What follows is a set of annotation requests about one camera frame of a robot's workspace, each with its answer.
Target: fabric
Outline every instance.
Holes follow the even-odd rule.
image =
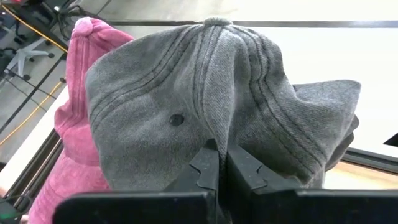
[[[291,85],[276,44],[217,18],[125,44],[86,75],[91,132],[114,190],[162,190],[210,138],[221,175],[232,140],[272,170],[321,187],[353,140],[360,88]]]
[[[55,113],[64,148],[30,209],[30,224],[52,223],[55,207],[73,194],[109,190],[88,125],[84,78],[98,58],[130,40],[97,19],[76,23],[67,57],[69,100]]]

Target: cap eyelet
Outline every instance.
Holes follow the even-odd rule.
[[[184,117],[180,114],[173,114],[170,117],[169,121],[172,126],[177,127],[180,126],[182,123],[184,123]]]

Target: pink beanie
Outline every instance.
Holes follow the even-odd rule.
[[[55,113],[64,148],[30,209],[30,224],[52,223],[55,207],[73,194],[109,190],[88,124],[85,74],[97,59],[130,40],[98,19],[76,23],[67,57],[69,100]]]

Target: cap button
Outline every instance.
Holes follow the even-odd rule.
[[[227,19],[222,18],[209,18],[206,19],[203,24],[205,26],[228,26],[232,25],[233,23]]]

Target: cap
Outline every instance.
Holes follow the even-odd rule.
[[[224,19],[125,44],[88,70],[85,85],[101,168],[115,190],[162,190],[209,138],[221,170],[234,141],[308,185],[358,125],[358,82],[293,86],[275,43]]]

